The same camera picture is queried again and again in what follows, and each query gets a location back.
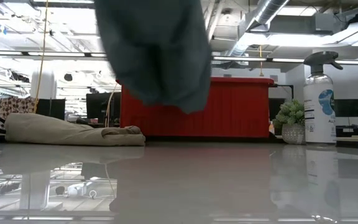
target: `glossy floor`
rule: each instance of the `glossy floor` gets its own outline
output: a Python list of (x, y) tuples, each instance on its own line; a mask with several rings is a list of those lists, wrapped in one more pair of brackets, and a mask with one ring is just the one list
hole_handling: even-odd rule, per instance
[(0, 223), (358, 223), (358, 149), (0, 144)]

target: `spray bottle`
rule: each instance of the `spray bottle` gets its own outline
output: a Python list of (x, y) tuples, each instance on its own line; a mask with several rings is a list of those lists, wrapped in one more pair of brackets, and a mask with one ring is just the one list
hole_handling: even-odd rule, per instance
[(323, 73), (324, 64), (343, 68), (335, 62), (337, 52), (318, 52), (303, 62), (311, 67), (311, 75), (303, 88), (305, 97), (305, 134), (307, 145), (336, 145), (333, 80)]

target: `ceiling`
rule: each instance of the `ceiling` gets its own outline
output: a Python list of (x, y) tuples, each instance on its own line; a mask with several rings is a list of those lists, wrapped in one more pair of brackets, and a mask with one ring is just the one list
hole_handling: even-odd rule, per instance
[[(201, 0), (204, 14), (208, 15), (210, 1)], [(43, 46), (45, 2), (41, 0), (5, 0), (0, 3), (0, 50), (36, 51)], [(90, 0), (50, 0), (45, 49), (49, 52), (103, 52), (98, 35), (96, 17)], [(232, 48), (238, 39), (237, 26), (245, 13), (255, 9), (257, 0), (225, 0), (223, 15), (219, 15), (213, 32), (211, 46), (215, 52)], [(279, 15), (312, 16), (316, 10), (346, 11), (358, 7), (358, 0), (292, 0)], [(260, 49), (249, 48), (247, 54), (258, 57)], [(262, 56), (303, 58), (311, 48), (262, 46)], [(31, 79), (31, 74), (39, 66), (39, 60), (23, 58), (0, 58), (0, 84), (18, 84), (10, 80), (7, 70), (15, 71)], [(115, 86), (112, 69), (105, 61), (52, 60), (45, 66), (53, 67), (58, 86), (83, 86), (82, 89), (59, 89), (58, 97), (77, 100), (89, 93), (86, 86)], [(266, 67), (281, 68), (282, 64), (271, 63)], [(64, 74), (73, 74), (74, 81), (66, 82)], [(99, 88), (99, 91), (111, 91)], [(27, 95), (29, 88), (0, 88), (0, 93)]]

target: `red storage box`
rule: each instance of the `red storage box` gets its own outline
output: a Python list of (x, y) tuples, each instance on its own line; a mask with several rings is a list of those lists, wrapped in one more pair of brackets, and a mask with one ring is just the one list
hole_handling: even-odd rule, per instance
[(185, 114), (174, 106), (144, 106), (122, 87), (121, 126), (145, 136), (269, 136), (269, 78), (212, 78), (204, 111)]

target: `gray cloth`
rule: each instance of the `gray cloth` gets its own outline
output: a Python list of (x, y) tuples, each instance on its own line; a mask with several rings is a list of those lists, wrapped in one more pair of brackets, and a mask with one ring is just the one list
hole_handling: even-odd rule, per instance
[(135, 126), (92, 128), (39, 114), (12, 113), (5, 121), (8, 142), (74, 146), (144, 146), (145, 137)]
[(94, 3), (104, 49), (124, 88), (145, 105), (173, 105), (186, 113), (205, 107), (211, 49), (200, 1)]

